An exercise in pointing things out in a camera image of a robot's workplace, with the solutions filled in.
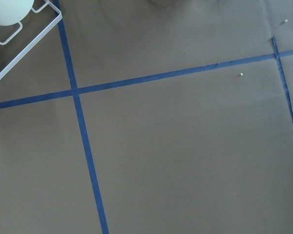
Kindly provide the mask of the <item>white cup in rack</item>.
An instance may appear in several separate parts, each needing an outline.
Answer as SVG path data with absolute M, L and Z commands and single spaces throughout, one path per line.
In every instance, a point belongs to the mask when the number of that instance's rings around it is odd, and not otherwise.
M 34 0 L 0 0 L 0 26 L 10 26 L 25 18 Z

